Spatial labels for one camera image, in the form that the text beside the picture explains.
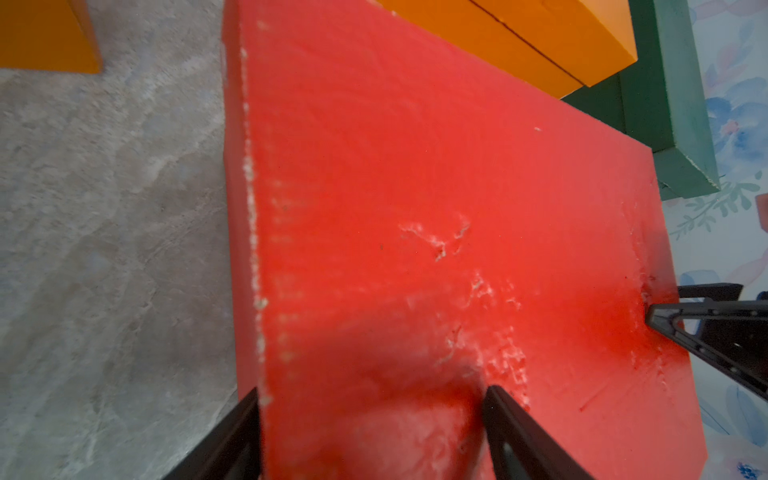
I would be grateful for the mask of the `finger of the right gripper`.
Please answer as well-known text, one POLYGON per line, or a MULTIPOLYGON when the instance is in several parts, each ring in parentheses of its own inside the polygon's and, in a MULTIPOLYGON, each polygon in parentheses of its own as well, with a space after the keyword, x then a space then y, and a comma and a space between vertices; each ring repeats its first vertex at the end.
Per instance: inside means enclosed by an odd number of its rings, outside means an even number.
POLYGON ((762 399, 767 398, 767 302, 655 304, 646 325, 762 399))
POLYGON ((681 285, 678 295, 683 298, 701 298, 710 301, 738 301, 744 286, 736 283, 710 283, 681 285))

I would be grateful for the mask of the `red shoebox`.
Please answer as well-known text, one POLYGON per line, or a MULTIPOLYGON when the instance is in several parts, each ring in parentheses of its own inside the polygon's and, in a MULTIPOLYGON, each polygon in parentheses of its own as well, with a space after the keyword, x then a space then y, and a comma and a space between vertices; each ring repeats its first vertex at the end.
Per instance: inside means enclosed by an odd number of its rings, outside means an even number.
POLYGON ((503 387, 597 479, 695 479, 651 151, 372 1, 229 1, 239 390, 268 479, 489 479, 503 387))

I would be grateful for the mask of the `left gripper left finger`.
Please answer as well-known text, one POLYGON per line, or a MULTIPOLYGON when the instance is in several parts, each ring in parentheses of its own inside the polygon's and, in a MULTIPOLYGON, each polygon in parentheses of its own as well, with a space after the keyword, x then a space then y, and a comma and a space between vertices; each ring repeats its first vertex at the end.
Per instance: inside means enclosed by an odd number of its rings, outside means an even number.
POLYGON ((258 390, 254 388, 164 479, 261 479, 258 399, 258 390))

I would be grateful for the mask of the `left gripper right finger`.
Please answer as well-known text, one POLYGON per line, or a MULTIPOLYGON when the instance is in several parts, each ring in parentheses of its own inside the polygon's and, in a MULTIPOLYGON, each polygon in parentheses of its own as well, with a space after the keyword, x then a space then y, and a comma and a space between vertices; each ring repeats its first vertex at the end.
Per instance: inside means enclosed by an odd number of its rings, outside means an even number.
POLYGON ((487 388, 482 418, 497 479, 592 480, 501 386, 487 388))

